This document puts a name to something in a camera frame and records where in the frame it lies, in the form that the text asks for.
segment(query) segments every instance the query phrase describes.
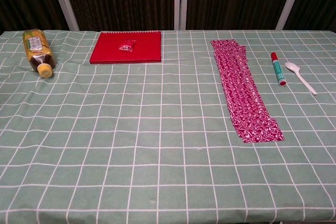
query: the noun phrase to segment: pink fabric strip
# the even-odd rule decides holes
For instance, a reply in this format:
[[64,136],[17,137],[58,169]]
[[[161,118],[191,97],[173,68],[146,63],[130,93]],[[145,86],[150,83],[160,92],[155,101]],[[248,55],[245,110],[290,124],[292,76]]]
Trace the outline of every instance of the pink fabric strip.
[[247,66],[246,48],[234,40],[213,40],[215,58],[233,126],[244,143],[282,141]]

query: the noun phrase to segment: spoon bowl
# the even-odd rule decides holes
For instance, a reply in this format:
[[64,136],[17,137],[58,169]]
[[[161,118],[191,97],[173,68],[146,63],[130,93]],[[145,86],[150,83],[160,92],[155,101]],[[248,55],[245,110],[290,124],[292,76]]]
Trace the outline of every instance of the spoon bowl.
[[300,75],[299,71],[300,71],[300,67],[292,62],[286,62],[285,63],[286,68],[288,68],[290,71],[293,71],[297,77],[300,79],[300,81],[302,81],[302,83],[309,89],[309,91],[316,95],[317,92],[315,91],[315,89],[313,89],[313,87],[311,85],[309,85],[308,82],[306,82],[306,80]]

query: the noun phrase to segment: green tablecloth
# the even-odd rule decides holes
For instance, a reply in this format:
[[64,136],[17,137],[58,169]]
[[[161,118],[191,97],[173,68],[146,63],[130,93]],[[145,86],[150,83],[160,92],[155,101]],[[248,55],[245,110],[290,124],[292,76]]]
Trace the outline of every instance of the green tablecloth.
[[[162,63],[132,65],[90,65],[99,33],[46,36],[49,79],[0,36],[0,223],[336,220],[336,34],[163,31]],[[285,141],[237,136],[210,44],[231,38]]]

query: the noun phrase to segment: red candy packet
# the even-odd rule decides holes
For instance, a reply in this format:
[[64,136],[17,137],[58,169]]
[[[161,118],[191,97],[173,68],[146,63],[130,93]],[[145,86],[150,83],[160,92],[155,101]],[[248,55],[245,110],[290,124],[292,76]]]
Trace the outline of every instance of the red candy packet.
[[136,40],[134,40],[134,39],[126,39],[120,45],[119,50],[131,52],[131,51],[133,51],[135,42],[136,42]]

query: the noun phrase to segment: red marker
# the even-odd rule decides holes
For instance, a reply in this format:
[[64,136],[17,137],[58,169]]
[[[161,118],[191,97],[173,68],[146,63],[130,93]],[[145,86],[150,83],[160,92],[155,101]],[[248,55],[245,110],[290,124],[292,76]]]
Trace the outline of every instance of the red marker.
[[275,52],[271,53],[271,59],[279,85],[285,86],[286,85],[285,76],[283,76],[284,74],[282,73],[281,65]]

